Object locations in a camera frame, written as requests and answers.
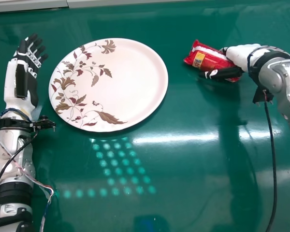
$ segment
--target wire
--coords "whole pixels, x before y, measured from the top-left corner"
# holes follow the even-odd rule
[[[21,148],[19,148],[15,153],[14,155],[12,155],[10,157],[10,159],[5,163],[4,167],[1,169],[1,172],[0,172],[0,179],[3,175],[3,173],[5,172],[5,169],[7,168],[7,166],[14,160],[14,158],[22,151],[25,149],[26,146],[28,146],[29,144],[31,144],[31,142],[37,137],[38,135],[38,131],[36,131],[36,133],[34,134],[33,138],[28,140],[27,142],[24,143],[24,145],[21,146]]]
[[[265,102],[264,102],[264,109],[265,109],[265,114],[267,118],[267,123],[269,125],[269,130],[270,130],[270,136],[271,136],[271,148],[272,148],[272,160],[273,160],[273,183],[274,183],[274,202],[273,202],[273,208],[272,208],[272,213],[270,217],[270,221],[267,225],[266,232],[269,232],[271,230],[275,214],[276,214],[276,206],[277,206],[277,178],[276,178],[276,154],[275,154],[275,147],[274,147],[274,137],[273,137],[273,130],[272,130],[272,124],[271,124],[271,119],[269,115],[269,110],[267,108],[267,98],[266,98],[266,93],[265,94]]]
[[[1,117],[6,114],[7,112],[9,111],[14,111],[16,113],[18,113],[19,115],[21,115],[22,117],[24,117],[25,119],[27,119],[27,121],[31,122],[30,118],[24,114],[22,111],[20,110],[17,110],[17,109],[14,109],[14,108],[8,108],[8,109],[5,109],[3,112],[1,112],[0,114],[0,119]],[[37,133],[34,135],[34,137],[30,140],[30,143],[32,142],[32,140],[37,136]],[[6,148],[6,146],[3,144],[3,142],[0,140],[0,146],[6,151],[6,153],[10,156],[10,159],[8,161],[13,161],[15,163],[15,165],[19,168],[20,172],[22,174],[24,174],[30,181],[32,181],[34,184],[38,185],[40,187],[40,189],[44,192],[46,198],[48,199],[47,201],[47,205],[45,207],[45,210],[44,210],[44,215],[42,217],[42,220],[41,220],[41,226],[40,226],[40,232],[43,232],[44,230],[44,224],[45,224],[45,217],[46,217],[46,214],[47,214],[47,209],[49,207],[49,205],[51,204],[52,202],[52,197],[54,196],[55,192],[53,190],[53,188],[49,185],[44,185],[42,184],[41,182],[37,181],[33,176],[31,176],[19,163],[17,163],[14,158],[12,158],[14,155],[16,156],[17,154],[14,154],[12,155],[10,153],[10,151]]]

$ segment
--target white robotic forearm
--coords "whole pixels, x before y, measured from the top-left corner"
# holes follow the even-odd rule
[[[0,232],[31,232],[31,195],[33,183],[24,174],[35,177],[32,163],[31,133],[56,126],[46,117],[32,121],[32,111],[38,104],[36,77],[47,54],[33,34],[21,41],[8,62],[4,101],[6,110],[0,115]],[[12,161],[11,155],[27,145]]]
[[[257,84],[253,102],[271,101],[275,96],[278,110],[290,126],[290,54],[260,44],[227,47],[222,51]]]

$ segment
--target blue light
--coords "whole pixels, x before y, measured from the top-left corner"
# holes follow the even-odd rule
[[[132,175],[134,173],[133,168],[130,168],[130,167],[127,168],[127,173],[130,174],[130,175]]]
[[[98,151],[97,152],[97,158],[102,159],[103,158],[103,153]]]
[[[142,168],[142,167],[139,167],[139,169],[138,169],[138,170],[139,170],[139,173],[140,173],[140,174],[144,174],[144,173],[145,173],[145,169],[144,169],[144,168]]]
[[[131,143],[126,143],[126,148],[129,149],[132,147],[132,144]]]
[[[127,180],[126,180],[126,178],[124,178],[124,177],[122,177],[122,178],[120,178],[120,183],[122,184],[122,185],[125,185],[126,183],[127,183]]]
[[[139,179],[136,176],[134,176],[134,177],[131,178],[131,182],[136,185],[136,184],[139,183]]]
[[[107,180],[107,182],[108,182],[109,185],[114,185],[115,184],[115,180],[113,178],[109,178]]]
[[[107,196],[107,190],[104,188],[102,188],[102,189],[100,189],[100,195],[102,196],[102,197],[106,197]]]
[[[63,197],[64,197],[64,198],[71,198],[71,192],[68,191],[68,190],[65,190],[65,191],[64,191],[64,194],[63,194]]]
[[[115,173],[116,173],[117,175],[122,175],[122,170],[121,170],[120,168],[116,168],[116,169],[115,169]]]
[[[103,147],[104,147],[105,150],[108,150],[108,149],[111,148],[111,146],[109,144],[103,144]]]
[[[112,160],[111,160],[111,164],[112,164],[113,166],[117,166],[117,165],[118,165],[118,161],[117,161],[116,159],[112,159]]]
[[[109,170],[108,168],[104,169],[104,175],[109,176],[111,174],[111,170]]]
[[[95,151],[98,151],[100,149],[100,146],[98,144],[94,144],[92,146],[92,148],[95,150]]]
[[[78,190],[76,191],[76,196],[77,196],[78,198],[83,197],[83,195],[84,195],[84,193],[83,193],[82,190],[78,189]]]
[[[133,156],[133,157],[136,156],[136,152],[135,152],[135,151],[130,151],[129,154],[130,154],[131,156]]]
[[[100,165],[101,165],[101,167],[106,167],[107,163],[105,160],[102,159],[102,160],[100,160]]]
[[[150,178],[146,175],[146,176],[143,177],[143,181],[145,183],[149,184],[150,183]]]
[[[113,152],[113,151],[108,151],[108,152],[107,152],[107,156],[108,156],[109,158],[113,158],[113,157],[114,157],[114,152]]]
[[[93,190],[92,188],[88,189],[87,194],[89,197],[94,197],[96,195],[95,190]]]
[[[124,187],[124,191],[127,195],[130,195],[132,193],[132,190],[129,187]]]
[[[134,164],[135,165],[140,165],[141,164],[141,161],[139,159],[134,159]]]
[[[115,147],[116,149],[120,149],[120,148],[121,148],[121,145],[120,145],[119,143],[115,143],[115,144],[114,144],[114,147]]]
[[[112,193],[113,193],[113,195],[118,196],[119,190],[117,188],[112,188]]]
[[[123,151],[119,151],[118,154],[120,157],[124,157],[126,155],[125,152],[123,152]]]
[[[148,192],[150,192],[151,194],[155,194],[156,193],[156,189],[154,186],[149,186],[148,187]]]
[[[138,194],[143,194],[144,193],[144,189],[143,189],[142,186],[136,187],[136,191],[137,191]]]
[[[128,166],[130,164],[129,160],[123,159],[122,160],[123,165]]]

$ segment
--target snack package label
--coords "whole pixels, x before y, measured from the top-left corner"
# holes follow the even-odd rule
[[[202,65],[204,58],[205,58],[204,53],[197,52],[197,54],[195,54],[192,66],[199,69]]]

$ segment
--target green surface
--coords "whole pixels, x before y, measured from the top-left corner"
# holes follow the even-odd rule
[[[264,109],[252,104],[256,86],[247,75],[235,84],[196,81],[195,69],[182,60],[195,39],[215,48],[261,43],[290,52],[290,0],[0,14],[0,111],[7,62],[33,32],[49,54],[38,75],[41,113],[58,125],[33,144],[37,178],[57,192],[46,232],[265,231],[273,203],[272,159]],[[167,66],[168,91],[158,110],[132,128],[81,131],[56,115],[48,82],[67,53],[110,37],[152,47]],[[290,131],[275,104],[270,114],[278,178],[273,231],[289,231]],[[45,203],[36,188],[37,229]]]

